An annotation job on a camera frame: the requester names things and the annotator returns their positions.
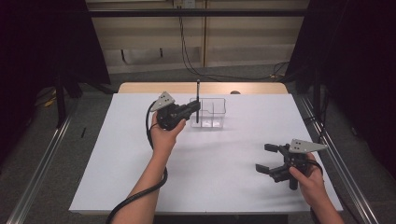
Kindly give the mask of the person's right hand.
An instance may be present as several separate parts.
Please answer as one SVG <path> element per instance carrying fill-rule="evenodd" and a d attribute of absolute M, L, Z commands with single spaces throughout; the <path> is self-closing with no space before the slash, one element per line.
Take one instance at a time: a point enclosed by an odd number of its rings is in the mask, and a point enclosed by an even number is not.
<path fill-rule="evenodd" d="M 305 174 L 295 167 L 290 167 L 289 171 L 298 180 L 304 199 L 309 205 L 314 207 L 329 199 L 322 172 L 316 165 L 310 165 Z"/>

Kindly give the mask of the white table board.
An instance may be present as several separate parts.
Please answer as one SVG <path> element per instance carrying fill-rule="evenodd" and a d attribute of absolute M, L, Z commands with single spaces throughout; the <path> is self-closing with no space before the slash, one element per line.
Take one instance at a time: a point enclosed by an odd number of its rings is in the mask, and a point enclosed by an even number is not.
<path fill-rule="evenodd" d="M 124 200 L 146 168 L 151 148 L 145 116 L 154 93 L 113 96 L 104 124 L 70 211 L 109 213 Z M 221 128 L 186 125 L 167 163 L 160 190 L 160 214 L 276 214 L 304 212 L 308 205 L 288 182 L 260 174 L 262 164 L 278 167 L 279 153 L 266 144 L 285 145 L 310 138 L 289 94 L 225 94 Z"/>

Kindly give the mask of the aluminium floor rail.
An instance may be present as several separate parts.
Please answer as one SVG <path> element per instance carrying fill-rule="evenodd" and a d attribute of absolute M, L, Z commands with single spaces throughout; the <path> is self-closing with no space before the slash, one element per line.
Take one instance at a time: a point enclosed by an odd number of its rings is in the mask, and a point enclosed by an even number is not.
<path fill-rule="evenodd" d="M 310 125 L 315 129 L 318 140 L 321 143 L 326 144 L 329 148 L 327 149 L 328 155 L 332 164 L 334 165 L 337 174 L 339 174 L 343 184 L 348 192 L 353 204 L 355 205 L 363 224 L 380 224 L 376 218 L 374 211 L 358 186 L 357 182 L 349 172 L 347 165 L 342 159 L 340 153 L 337 150 L 331 136 L 325 129 L 324 124 L 318 120 L 318 117 L 314 114 L 314 106 L 310 102 L 307 96 L 301 98 L 301 103 L 304 107 L 304 111 L 311 118 Z"/>
<path fill-rule="evenodd" d="M 64 139 L 71 119 L 76 113 L 79 101 L 79 98 L 74 99 L 67 107 L 67 114 L 64 121 L 61 123 L 60 127 L 55 130 L 39 164 L 35 169 L 35 172 L 33 173 L 22 196 L 19 198 L 17 204 L 15 205 L 6 224 L 23 224 L 24 220 L 26 219 L 27 214 L 35 200 L 35 196 L 37 195 L 45 179 L 46 173 L 50 168 L 50 164 L 52 163 L 53 158 Z"/>

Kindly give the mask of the black curtain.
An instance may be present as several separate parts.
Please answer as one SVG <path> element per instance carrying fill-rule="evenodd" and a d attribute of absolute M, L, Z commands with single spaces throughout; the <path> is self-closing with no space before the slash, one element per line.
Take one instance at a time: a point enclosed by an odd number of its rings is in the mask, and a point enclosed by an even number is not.
<path fill-rule="evenodd" d="M 60 79 L 108 84 L 85 0 L 0 0 L 0 96 L 33 95 Z"/>
<path fill-rule="evenodd" d="M 324 84 L 396 178 L 396 0 L 309 0 L 286 78 Z"/>

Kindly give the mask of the black metal stand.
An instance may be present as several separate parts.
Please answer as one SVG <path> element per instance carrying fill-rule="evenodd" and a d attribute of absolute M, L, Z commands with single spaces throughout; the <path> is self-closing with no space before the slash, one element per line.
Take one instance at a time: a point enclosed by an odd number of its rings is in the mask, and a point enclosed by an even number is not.
<path fill-rule="evenodd" d="M 56 101 L 57 101 L 57 111 L 58 111 L 57 128 L 60 128 L 63 125 L 66 118 L 66 109 L 64 102 L 64 86 L 60 75 L 57 75 L 55 77 L 55 90 L 56 90 Z"/>

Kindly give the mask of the clear plastic organizer box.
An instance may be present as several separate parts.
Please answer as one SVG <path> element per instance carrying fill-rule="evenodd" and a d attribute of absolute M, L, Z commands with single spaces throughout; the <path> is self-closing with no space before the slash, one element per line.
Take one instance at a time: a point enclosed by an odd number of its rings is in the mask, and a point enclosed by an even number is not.
<path fill-rule="evenodd" d="M 192 128 L 223 127 L 226 115 L 226 100 L 224 98 L 201 98 L 200 110 L 191 115 Z"/>

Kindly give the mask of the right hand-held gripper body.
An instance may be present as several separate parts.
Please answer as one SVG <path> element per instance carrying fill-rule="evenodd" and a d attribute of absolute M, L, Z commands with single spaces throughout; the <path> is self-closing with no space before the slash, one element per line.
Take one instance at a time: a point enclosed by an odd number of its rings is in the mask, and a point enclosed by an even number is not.
<path fill-rule="evenodd" d="M 300 139 L 292 139 L 289 144 L 279 146 L 279 153 L 283 156 L 283 165 L 270 170 L 270 176 L 276 183 L 289 180 L 291 190 L 297 190 L 298 181 L 289 171 L 290 167 L 297 168 L 301 173 L 305 174 L 310 165 L 316 165 L 321 172 L 321 166 L 308 158 L 307 154 L 311 152 L 325 150 L 326 145 L 308 142 Z"/>

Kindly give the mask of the person's left hand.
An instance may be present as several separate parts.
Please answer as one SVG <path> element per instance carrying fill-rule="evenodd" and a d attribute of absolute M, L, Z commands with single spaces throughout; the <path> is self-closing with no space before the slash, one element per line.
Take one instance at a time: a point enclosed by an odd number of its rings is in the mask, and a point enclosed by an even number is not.
<path fill-rule="evenodd" d="M 157 113 L 154 113 L 151 120 L 151 127 L 149 129 L 154 153 L 170 154 L 177 142 L 177 136 L 183 131 L 186 125 L 186 120 L 183 119 L 178 123 L 176 128 L 171 131 L 167 131 L 160 127 L 156 116 Z"/>

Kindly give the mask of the wooden table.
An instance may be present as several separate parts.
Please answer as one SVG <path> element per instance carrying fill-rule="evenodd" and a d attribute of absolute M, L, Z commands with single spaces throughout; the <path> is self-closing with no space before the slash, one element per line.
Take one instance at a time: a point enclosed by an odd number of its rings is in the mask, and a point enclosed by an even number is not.
<path fill-rule="evenodd" d="M 125 82 L 119 93 L 196 93 L 195 82 Z M 287 94 L 287 88 L 277 82 L 201 82 L 203 94 Z"/>

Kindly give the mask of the black pen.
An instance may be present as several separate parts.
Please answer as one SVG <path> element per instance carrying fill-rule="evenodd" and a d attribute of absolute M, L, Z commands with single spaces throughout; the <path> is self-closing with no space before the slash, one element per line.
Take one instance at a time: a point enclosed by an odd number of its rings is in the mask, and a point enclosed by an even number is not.
<path fill-rule="evenodd" d="M 197 103 L 197 110 L 196 110 L 196 119 L 195 119 L 195 121 L 196 121 L 196 123 L 198 124 L 199 123 L 199 110 L 200 110 L 200 108 L 201 108 L 201 104 L 200 104 L 200 96 L 199 96 L 199 94 L 200 94 L 200 83 L 201 83 L 201 80 L 200 79 L 197 79 L 197 88 L 196 88 L 196 103 Z"/>

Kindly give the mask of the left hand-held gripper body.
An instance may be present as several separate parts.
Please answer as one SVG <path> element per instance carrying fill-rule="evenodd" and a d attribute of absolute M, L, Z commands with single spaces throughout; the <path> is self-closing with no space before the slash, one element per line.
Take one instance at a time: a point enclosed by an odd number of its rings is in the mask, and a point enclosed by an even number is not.
<path fill-rule="evenodd" d="M 149 110 L 157 113 L 156 118 L 160 127 L 167 131 L 176 128 L 178 123 L 183 120 L 184 113 L 181 112 L 181 105 L 176 105 L 175 101 L 167 91 L 164 91 Z"/>

